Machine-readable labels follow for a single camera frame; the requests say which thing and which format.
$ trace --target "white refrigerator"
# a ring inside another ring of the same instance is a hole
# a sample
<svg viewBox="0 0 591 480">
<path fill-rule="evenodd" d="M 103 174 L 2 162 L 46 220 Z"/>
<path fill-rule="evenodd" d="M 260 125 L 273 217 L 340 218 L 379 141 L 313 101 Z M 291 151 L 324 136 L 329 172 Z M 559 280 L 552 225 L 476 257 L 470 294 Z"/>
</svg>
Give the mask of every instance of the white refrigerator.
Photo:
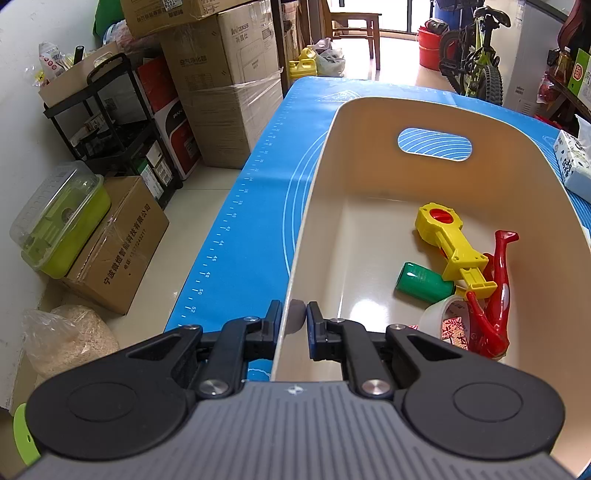
<svg viewBox="0 0 591 480">
<path fill-rule="evenodd" d="M 486 0 L 511 18 L 511 27 L 492 33 L 492 47 L 501 58 L 503 106 L 533 116 L 540 80 L 549 50 L 558 47 L 557 36 L 574 0 Z"/>
</svg>

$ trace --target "wooden chair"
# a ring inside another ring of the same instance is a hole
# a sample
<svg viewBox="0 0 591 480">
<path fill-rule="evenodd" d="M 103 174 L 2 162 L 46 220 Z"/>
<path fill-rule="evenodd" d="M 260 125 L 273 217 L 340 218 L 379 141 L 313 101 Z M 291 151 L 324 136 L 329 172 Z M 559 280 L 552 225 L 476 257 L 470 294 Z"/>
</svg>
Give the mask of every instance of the wooden chair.
<svg viewBox="0 0 591 480">
<path fill-rule="evenodd" d="M 379 16 L 381 14 L 370 14 L 370 13 L 352 13 L 352 12 L 331 12 L 331 38 L 367 38 L 369 43 L 369 58 L 374 57 L 375 52 L 375 69 L 379 70 Z M 365 20 L 366 35 L 351 35 L 350 30 L 363 30 L 363 28 L 349 27 L 349 20 Z M 332 22 L 336 22 L 339 25 L 347 25 L 345 27 L 335 27 Z"/>
</svg>

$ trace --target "red bucket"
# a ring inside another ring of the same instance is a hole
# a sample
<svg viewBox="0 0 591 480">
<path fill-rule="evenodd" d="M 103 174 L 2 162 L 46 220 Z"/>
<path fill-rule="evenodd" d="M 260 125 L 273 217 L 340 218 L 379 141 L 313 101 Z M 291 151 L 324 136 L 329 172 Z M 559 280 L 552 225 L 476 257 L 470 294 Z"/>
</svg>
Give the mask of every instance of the red bucket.
<svg viewBox="0 0 591 480">
<path fill-rule="evenodd" d="M 423 67 L 439 71 L 439 47 L 425 48 L 419 45 L 418 62 Z"/>
<path fill-rule="evenodd" d="M 418 29 L 417 40 L 421 47 L 427 48 L 429 50 L 437 50 L 439 48 L 441 35 L 431 33 L 425 28 L 424 25 L 421 25 L 421 27 Z"/>
</svg>

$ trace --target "bicycle tire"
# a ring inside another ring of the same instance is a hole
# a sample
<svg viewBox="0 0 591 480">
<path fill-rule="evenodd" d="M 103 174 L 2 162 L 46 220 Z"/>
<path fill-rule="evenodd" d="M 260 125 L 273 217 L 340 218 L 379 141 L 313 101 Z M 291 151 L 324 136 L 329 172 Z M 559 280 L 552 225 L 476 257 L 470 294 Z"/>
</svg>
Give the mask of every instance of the bicycle tire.
<svg viewBox="0 0 591 480">
<path fill-rule="evenodd" d="M 450 58 L 447 54 L 449 53 L 449 47 L 451 47 L 454 42 L 456 43 L 456 49 L 453 58 Z M 460 47 L 460 31 L 448 30 L 441 36 L 441 40 L 439 41 L 439 60 L 453 60 L 459 67 L 458 59 L 461 58 L 462 49 Z"/>
<path fill-rule="evenodd" d="M 497 67 L 493 65 L 484 65 L 482 67 L 476 98 L 493 105 L 503 105 L 503 80 Z"/>
<path fill-rule="evenodd" d="M 452 58 L 450 58 L 448 53 L 450 47 L 454 43 L 456 48 L 453 51 Z M 460 68 L 460 63 L 462 62 L 462 42 L 461 33 L 459 30 L 449 30 L 441 36 L 441 40 L 439 41 L 439 60 L 450 60 L 454 63 L 456 69 Z M 443 72 L 441 74 L 447 78 L 447 81 L 450 83 L 456 93 L 460 95 L 464 94 L 462 91 L 462 86 L 455 76 L 445 75 Z"/>
</svg>

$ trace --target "green can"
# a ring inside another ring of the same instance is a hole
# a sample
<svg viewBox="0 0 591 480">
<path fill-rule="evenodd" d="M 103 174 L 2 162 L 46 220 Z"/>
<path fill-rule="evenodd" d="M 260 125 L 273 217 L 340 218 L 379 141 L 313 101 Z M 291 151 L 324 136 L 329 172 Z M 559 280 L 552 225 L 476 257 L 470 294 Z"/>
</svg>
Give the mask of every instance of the green can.
<svg viewBox="0 0 591 480">
<path fill-rule="evenodd" d="M 396 290 L 432 305 L 453 295 L 456 286 L 452 280 L 444 281 L 433 270 L 406 262 L 396 281 Z"/>
</svg>

